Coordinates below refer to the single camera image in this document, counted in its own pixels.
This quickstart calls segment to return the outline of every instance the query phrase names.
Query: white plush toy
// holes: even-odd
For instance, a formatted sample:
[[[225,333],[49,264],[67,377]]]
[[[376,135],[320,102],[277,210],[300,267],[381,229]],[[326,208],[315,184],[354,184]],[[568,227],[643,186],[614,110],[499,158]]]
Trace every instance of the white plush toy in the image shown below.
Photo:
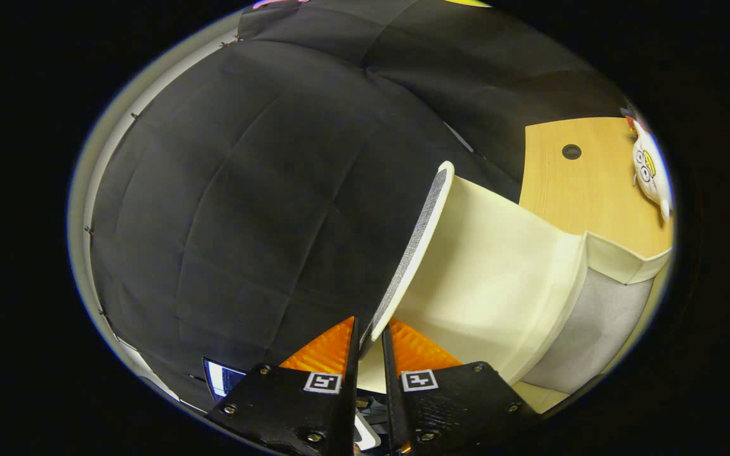
[[[632,163],[635,164],[635,175],[632,176],[632,185],[635,182],[641,186],[644,194],[661,207],[661,216],[669,220],[673,210],[672,191],[669,187],[669,175],[663,164],[663,157],[652,139],[652,135],[630,116],[626,116],[629,128],[638,135],[632,145]]]

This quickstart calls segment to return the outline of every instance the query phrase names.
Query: wooden table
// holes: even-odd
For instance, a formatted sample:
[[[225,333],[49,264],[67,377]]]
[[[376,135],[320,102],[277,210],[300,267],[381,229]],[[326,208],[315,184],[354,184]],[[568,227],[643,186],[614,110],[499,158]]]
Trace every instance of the wooden table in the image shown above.
[[[672,246],[672,223],[632,185],[632,135],[623,118],[576,118],[525,128],[520,205],[570,234],[599,234],[643,257]],[[575,144],[582,154],[562,154]]]

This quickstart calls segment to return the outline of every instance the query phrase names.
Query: black fabric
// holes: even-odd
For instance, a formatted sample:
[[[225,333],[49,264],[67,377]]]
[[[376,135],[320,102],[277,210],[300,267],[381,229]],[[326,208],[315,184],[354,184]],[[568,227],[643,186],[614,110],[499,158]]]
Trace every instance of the black fabric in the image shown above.
[[[623,106],[494,9],[274,3],[240,35],[142,112],[96,196],[101,305],[169,386],[202,376],[203,356],[278,364],[370,320],[441,162],[518,201],[525,125]]]

